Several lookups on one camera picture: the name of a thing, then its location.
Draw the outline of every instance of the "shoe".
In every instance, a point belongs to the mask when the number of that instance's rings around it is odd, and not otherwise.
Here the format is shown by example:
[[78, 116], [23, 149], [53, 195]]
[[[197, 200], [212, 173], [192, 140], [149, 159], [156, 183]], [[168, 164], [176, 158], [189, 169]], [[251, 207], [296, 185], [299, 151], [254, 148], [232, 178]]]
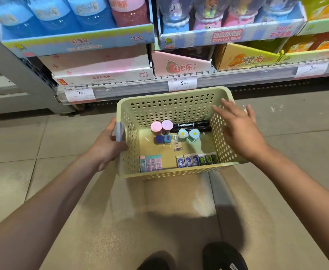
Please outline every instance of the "shoe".
[[170, 268], [164, 259], [153, 258], [144, 261], [137, 270], [170, 270]]
[[239, 252], [224, 242], [209, 243], [202, 252], [203, 270], [248, 270]]

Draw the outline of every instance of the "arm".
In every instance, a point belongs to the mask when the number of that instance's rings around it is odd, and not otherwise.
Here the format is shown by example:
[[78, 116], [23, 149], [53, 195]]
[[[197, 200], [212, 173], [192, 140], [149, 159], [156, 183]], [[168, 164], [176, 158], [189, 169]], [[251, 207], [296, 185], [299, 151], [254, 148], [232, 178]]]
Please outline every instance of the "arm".
[[115, 125], [114, 118], [86, 153], [0, 223], [0, 270], [40, 268], [91, 178], [127, 149], [112, 141]]
[[329, 191], [266, 143], [250, 105], [245, 112], [222, 103], [225, 109], [213, 109], [227, 123], [226, 142], [267, 175], [329, 260]]

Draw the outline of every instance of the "display box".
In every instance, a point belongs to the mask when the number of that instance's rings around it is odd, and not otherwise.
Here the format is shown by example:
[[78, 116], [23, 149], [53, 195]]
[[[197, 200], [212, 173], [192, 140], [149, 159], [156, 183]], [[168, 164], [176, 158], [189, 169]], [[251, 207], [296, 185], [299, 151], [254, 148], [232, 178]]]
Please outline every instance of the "display box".
[[41, 56], [59, 86], [150, 80], [145, 45]]
[[302, 3], [299, 2], [288, 19], [275, 22], [210, 28], [195, 31], [162, 34], [160, 12], [157, 8], [157, 21], [161, 49], [185, 48], [202, 45], [216, 45], [230, 42], [245, 42], [292, 37], [307, 21]]
[[230, 70], [236, 68], [251, 68], [275, 64], [280, 54], [274, 54], [255, 48], [229, 43], [217, 45], [214, 53], [215, 68]]
[[329, 32], [329, 19], [307, 22], [298, 35], [311, 35], [324, 32]]
[[154, 75], [156, 77], [205, 72], [212, 66], [212, 51], [206, 60], [191, 58], [159, 50], [157, 43], [151, 45]]
[[149, 24], [22, 39], [14, 38], [11, 32], [0, 25], [0, 40], [19, 58], [150, 44], [154, 42], [154, 29], [151, 0], [148, 2]]
[[282, 54], [278, 63], [300, 63], [323, 59], [329, 59], [329, 49]]

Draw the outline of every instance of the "yellow plastic basket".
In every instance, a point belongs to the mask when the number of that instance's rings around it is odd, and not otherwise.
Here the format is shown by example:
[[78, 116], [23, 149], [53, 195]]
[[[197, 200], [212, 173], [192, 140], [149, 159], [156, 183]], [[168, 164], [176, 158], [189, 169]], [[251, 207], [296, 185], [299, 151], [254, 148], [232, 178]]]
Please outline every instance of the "yellow plastic basket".
[[[122, 99], [117, 104], [117, 140], [126, 138], [129, 148], [119, 154], [117, 171], [121, 177], [141, 177], [143, 179], [185, 175], [220, 170], [247, 161], [237, 155], [225, 142], [222, 129], [225, 121], [212, 109], [215, 104], [224, 108], [221, 98], [233, 100], [227, 87], [217, 86], [197, 90], [181, 91], [150, 96]], [[150, 130], [153, 121], [171, 120], [183, 123], [210, 120], [212, 132], [201, 133], [200, 141], [187, 141], [183, 151], [173, 151], [171, 145], [157, 145]], [[217, 152], [220, 163], [177, 168], [176, 155], [188, 153]], [[162, 155], [160, 171], [140, 173], [141, 155]]]

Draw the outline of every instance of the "price tag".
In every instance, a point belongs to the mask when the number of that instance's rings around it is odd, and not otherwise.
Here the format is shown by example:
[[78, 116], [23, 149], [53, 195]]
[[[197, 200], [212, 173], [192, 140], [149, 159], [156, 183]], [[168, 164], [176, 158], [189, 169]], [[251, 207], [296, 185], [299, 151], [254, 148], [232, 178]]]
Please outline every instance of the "price tag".
[[93, 89], [90, 87], [86, 88], [73, 88], [65, 90], [66, 98], [71, 103], [84, 103], [88, 101], [96, 101], [96, 97], [93, 94]]
[[170, 92], [192, 90], [197, 88], [197, 77], [173, 78], [168, 81]]
[[315, 63], [315, 64], [302, 64], [298, 66], [297, 73], [294, 78], [310, 78], [323, 75], [329, 62], [326, 63]]

